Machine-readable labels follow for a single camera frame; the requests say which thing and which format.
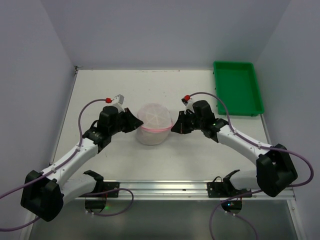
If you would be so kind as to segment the white mesh laundry bag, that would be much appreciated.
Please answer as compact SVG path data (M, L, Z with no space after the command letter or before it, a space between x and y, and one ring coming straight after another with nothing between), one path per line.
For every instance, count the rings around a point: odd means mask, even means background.
M169 110L159 103L148 103L137 113L143 122L137 130L136 138L144 145L159 145L169 135L173 121Z

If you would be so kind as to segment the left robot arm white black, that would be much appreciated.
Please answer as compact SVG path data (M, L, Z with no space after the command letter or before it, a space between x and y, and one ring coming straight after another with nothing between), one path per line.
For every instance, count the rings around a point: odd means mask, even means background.
M68 202L84 195L102 195L106 189L103 176L92 170L78 179L72 179L72 175L109 145L115 134L130 133L142 125L143 121L128 108L105 106L70 152L42 171L27 174L20 205L50 222Z

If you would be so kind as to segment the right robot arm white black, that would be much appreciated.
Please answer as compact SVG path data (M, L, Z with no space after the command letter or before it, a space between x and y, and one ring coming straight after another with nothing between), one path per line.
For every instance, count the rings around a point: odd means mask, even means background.
M256 167L254 170L233 170L220 182L213 184L215 191L222 191L230 197L251 189L260 189L268 196L276 197L298 178L293 161L283 145L265 144L245 134L238 136L229 121L215 117L210 104L205 100L181 101L185 110L178 113L172 132L185 135L199 130L206 138L246 157Z

